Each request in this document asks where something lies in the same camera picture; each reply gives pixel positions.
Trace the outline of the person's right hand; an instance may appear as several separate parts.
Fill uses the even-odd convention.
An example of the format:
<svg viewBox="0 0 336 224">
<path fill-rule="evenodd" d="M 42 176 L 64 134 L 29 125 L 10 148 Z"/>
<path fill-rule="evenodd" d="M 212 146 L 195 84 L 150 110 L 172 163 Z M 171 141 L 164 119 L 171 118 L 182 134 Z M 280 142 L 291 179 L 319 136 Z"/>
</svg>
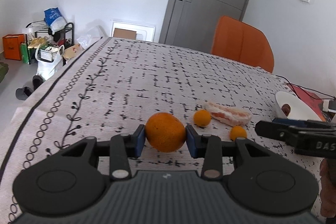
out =
<svg viewBox="0 0 336 224">
<path fill-rule="evenodd" d="M 336 209 L 335 186 L 333 186 L 330 180 L 329 167 L 326 159 L 321 161 L 319 175 L 321 176 L 320 213 L 323 217 L 334 218 Z"/>
</svg>

